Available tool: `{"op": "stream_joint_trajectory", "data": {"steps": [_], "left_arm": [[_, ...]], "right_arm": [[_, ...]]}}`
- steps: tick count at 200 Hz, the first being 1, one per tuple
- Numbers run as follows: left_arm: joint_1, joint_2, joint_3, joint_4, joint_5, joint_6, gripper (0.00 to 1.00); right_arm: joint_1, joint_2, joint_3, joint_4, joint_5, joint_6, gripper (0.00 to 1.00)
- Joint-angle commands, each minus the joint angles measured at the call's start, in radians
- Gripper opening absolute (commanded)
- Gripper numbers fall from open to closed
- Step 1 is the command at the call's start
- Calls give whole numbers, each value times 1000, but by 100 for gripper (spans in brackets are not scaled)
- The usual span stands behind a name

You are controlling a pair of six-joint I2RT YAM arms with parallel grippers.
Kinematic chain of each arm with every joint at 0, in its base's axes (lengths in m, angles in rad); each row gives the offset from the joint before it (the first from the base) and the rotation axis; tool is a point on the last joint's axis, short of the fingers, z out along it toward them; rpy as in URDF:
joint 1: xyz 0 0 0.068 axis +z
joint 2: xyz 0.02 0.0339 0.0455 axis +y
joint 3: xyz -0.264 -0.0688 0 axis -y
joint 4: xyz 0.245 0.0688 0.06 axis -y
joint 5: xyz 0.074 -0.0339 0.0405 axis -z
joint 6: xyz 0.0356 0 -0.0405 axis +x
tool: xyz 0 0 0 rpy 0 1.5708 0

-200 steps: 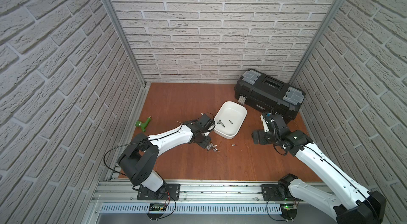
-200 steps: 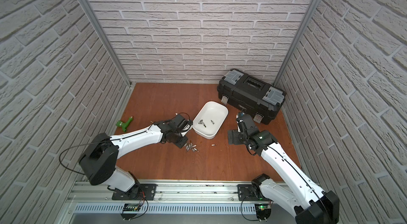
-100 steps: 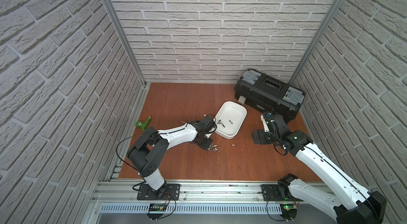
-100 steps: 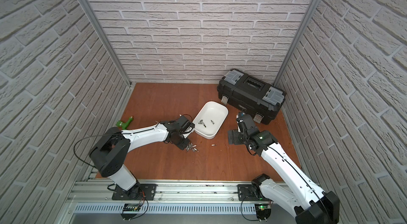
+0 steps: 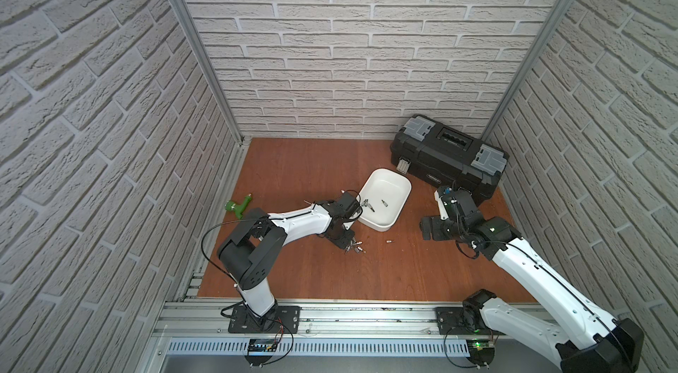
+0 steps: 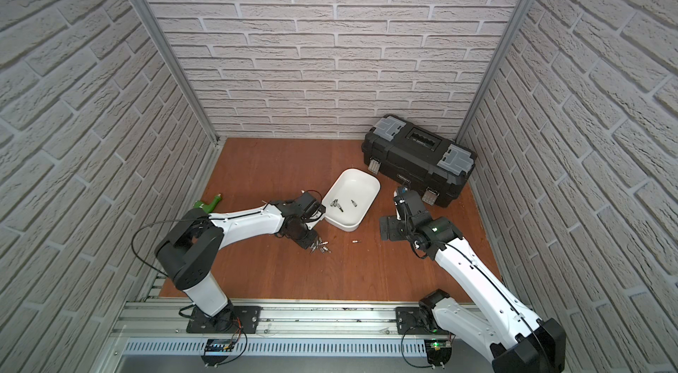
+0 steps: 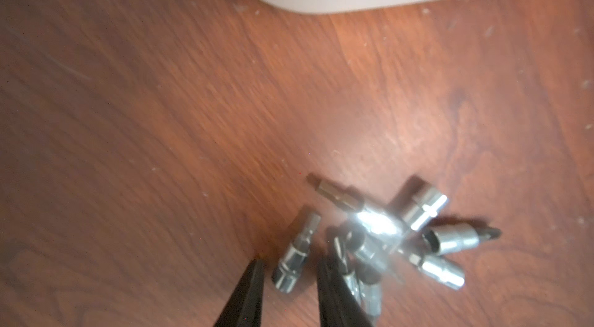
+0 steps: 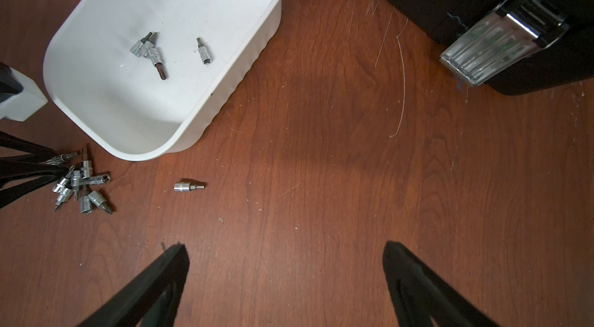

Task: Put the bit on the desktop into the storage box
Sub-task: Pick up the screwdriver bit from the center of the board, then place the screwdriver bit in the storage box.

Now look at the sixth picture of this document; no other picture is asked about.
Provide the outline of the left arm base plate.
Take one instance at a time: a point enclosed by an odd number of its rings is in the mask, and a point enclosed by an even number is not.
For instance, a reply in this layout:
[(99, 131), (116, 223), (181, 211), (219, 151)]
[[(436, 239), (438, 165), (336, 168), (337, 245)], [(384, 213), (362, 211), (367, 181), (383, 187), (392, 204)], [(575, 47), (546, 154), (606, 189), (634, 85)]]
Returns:
[(186, 327), (187, 333), (228, 334), (238, 330), (246, 334), (256, 333), (262, 307), (252, 305), (228, 306), (220, 313), (209, 317), (199, 308), (193, 307)]

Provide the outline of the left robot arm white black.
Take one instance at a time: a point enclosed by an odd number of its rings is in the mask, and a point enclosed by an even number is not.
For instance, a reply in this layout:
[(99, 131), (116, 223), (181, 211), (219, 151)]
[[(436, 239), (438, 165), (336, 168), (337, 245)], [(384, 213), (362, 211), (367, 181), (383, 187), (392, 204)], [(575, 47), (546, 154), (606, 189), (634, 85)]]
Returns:
[(231, 300), (211, 272), (217, 253), (260, 235), (287, 237), (302, 249), (314, 248), (321, 243), (314, 225), (325, 212), (321, 200), (310, 192), (241, 212), (207, 213), (194, 208), (175, 221), (157, 244), (155, 257), (201, 316), (221, 318), (231, 310)]

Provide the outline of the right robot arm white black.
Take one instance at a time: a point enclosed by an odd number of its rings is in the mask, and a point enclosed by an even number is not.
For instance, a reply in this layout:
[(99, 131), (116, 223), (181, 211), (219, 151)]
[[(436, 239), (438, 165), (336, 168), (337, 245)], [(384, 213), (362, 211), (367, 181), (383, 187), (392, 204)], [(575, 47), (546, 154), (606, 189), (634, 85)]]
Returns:
[(406, 241), (420, 259), (447, 272), (480, 310), (475, 315), (438, 289), (422, 298), (404, 320), (401, 334), (446, 332), (459, 338), (492, 365), (495, 372), (562, 372), (566, 332), (553, 318), (543, 320), (520, 302), (485, 266), (460, 229), (449, 219), (434, 219), (413, 189), (394, 193), (397, 212), (380, 219), (384, 241)]

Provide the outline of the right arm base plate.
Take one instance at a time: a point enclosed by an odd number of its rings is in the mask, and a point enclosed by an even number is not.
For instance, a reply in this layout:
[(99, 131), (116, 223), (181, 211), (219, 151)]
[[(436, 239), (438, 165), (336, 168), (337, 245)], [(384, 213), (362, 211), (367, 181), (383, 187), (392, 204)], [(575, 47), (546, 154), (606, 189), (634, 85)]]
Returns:
[(462, 325), (454, 318), (453, 309), (445, 307), (405, 307), (395, 308), (395, 325), (397, 333), (424, 334), (424, 335), (459, 335), (464, 330)]

